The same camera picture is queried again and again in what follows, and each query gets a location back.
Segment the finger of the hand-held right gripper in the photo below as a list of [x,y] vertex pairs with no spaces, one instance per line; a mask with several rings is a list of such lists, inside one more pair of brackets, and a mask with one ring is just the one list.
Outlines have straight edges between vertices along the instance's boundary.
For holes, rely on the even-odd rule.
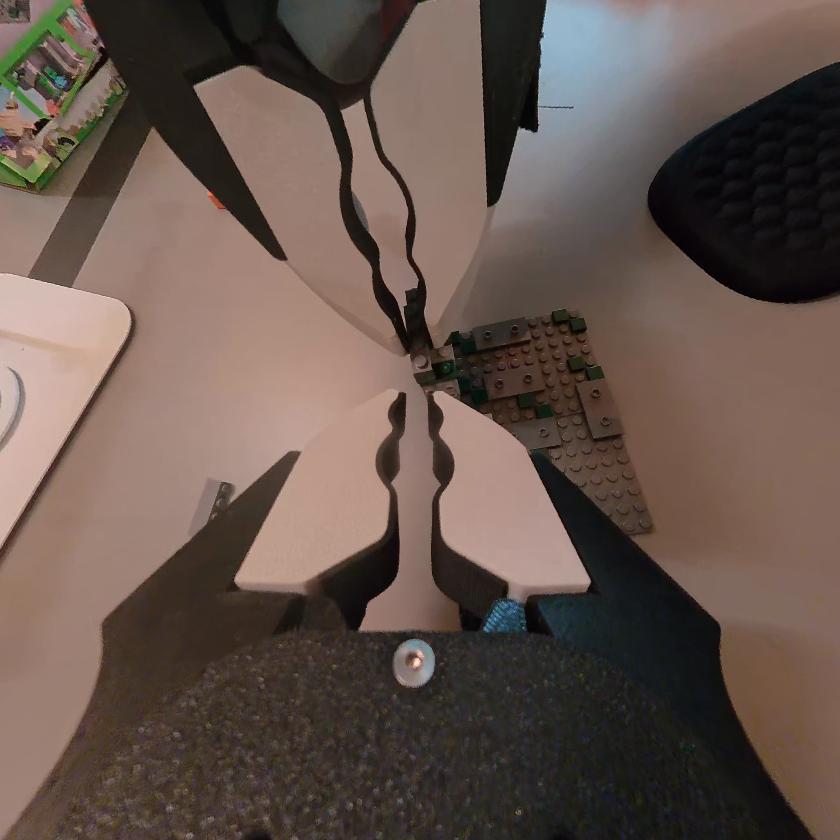
[[494,214],[487,203],[478,1],[421,2],[371,89],[387,160],[413,200],[413,258],[433,342],[460,326]]
[[340,108],[252,66],[196,85],[289,267],[342,318],[385,349],[407,353],[401,310],[352,191],[354,155]]

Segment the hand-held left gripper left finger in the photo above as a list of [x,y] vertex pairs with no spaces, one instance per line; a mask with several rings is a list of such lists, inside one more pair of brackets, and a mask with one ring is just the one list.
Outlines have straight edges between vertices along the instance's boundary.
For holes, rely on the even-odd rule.
[[242,591],[314,595],[398,536],[406,394],[388,389],[338,416],[306,445],[234,582]]

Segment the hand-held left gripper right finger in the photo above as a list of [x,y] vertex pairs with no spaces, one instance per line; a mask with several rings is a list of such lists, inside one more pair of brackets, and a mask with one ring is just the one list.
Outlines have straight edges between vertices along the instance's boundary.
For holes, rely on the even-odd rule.
[[433,471],[433,577],[454,602],[526,602],[591,585],[529,452],[444,392],[427,399]]

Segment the grey brick baseplate model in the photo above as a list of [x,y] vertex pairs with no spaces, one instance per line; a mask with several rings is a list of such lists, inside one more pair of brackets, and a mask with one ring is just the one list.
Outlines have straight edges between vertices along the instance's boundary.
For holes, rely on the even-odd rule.
[[626,533],[653,530],[623,422],[580,311],[555,309],[456,330],[432,348],[446,345],[455,352],[459,393],[435,392],[459,399],[530,453],[544,455]]

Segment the grey brick tower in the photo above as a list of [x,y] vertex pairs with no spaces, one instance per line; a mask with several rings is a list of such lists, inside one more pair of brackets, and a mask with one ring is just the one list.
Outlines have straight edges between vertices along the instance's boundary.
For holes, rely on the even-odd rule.
[[451,346],[440,349],[420,347],[410,353],[413,378],[425,393],[445,391],[459,393],[455,352]]

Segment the dark grey studded brick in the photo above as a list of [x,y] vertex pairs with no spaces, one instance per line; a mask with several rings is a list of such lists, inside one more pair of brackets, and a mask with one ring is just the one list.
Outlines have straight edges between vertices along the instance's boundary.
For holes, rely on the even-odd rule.
[[403,315],[409,352],[418,353],[422,348],[431,350],[433,341],[425,319],[425,297],[418,288],[406,290],[405,295]]
[[227,509],[235,494],[235,485],[220,479],[206,479],[188,528],[192,538],[221,512]]

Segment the colourful printed box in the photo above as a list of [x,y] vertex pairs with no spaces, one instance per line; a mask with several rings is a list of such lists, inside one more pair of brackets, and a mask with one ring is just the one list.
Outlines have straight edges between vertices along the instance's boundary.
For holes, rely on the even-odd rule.
[[3,186],[40,193],[126,94],[84,2],[1,2]]

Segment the white plastic tray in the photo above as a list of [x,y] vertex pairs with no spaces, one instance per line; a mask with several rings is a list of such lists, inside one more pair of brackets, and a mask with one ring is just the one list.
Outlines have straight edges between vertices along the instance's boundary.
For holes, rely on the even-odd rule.
[[1,275],[1,544],[130,337],[121,301]]

